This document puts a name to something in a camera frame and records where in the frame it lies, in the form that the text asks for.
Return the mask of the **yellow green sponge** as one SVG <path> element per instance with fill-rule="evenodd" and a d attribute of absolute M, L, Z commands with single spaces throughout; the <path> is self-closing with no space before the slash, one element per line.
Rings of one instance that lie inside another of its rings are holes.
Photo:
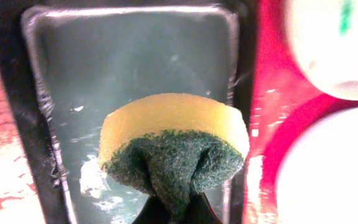
<path fill-rule="evenodd" d="M 241 170 L 249 149 L 238 109 L 202 96 L 161 93 L 107 115 L 99 166 L 116 182 L 157 197 L 178 223 L 192 196 Z"/>

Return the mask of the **pale green plate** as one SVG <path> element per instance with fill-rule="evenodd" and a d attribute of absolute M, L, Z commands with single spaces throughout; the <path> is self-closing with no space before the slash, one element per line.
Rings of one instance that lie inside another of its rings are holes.
<path fill-rule="evenodd" d="M 286 0 L 288 46 L 322 92 L 358 100 L 358 0 Z"/>

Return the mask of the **dark green water basin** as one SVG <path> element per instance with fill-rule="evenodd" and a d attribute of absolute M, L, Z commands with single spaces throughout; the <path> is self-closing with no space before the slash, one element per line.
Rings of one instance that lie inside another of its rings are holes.
<path fill-rule="evenodd" d="M 105 117 L 158 93 L 250 116 L 256 1 L 0 1 L 0 75 L 46 223 L 132 223 L 148 196 L 99 169 Z"/>

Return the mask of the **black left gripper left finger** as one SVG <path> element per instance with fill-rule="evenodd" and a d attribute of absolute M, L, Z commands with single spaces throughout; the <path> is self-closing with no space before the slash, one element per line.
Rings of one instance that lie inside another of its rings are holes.
<path fill-rule="evenodd" d="M 170 213 L 157 196 L 150 196 L 132 224 L 168 224 Z"/>

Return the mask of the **red plastic tray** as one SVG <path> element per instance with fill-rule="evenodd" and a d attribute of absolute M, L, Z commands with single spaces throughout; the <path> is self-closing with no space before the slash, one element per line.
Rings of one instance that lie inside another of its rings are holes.
<path fill-rule="evenodd" d="M 358 108 L 358 101 L 329 96 L 301 73 L 285 40 L 283 1 L 260 0 L 246 160 L 243 223 L 278 223 L 275 182 L 295 140 L 319 119 Z"/>

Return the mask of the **light blue plate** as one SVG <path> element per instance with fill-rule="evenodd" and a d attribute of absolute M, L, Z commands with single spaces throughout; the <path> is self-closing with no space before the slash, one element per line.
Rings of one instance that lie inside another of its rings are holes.
<path fill-rule="evenodd" d="M 282 224 L 358 224 L 358 108 L 329 115 L 295 141 L 276 181 Z"/>

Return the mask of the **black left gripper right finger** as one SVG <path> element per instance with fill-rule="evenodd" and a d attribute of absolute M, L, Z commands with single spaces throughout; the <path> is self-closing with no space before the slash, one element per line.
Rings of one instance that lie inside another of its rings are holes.
<path fill-rule="evenodd" d="M 223 224 L 211 208 L 204 193 L 193 195 L 187 207 L 184 224 Z"/>

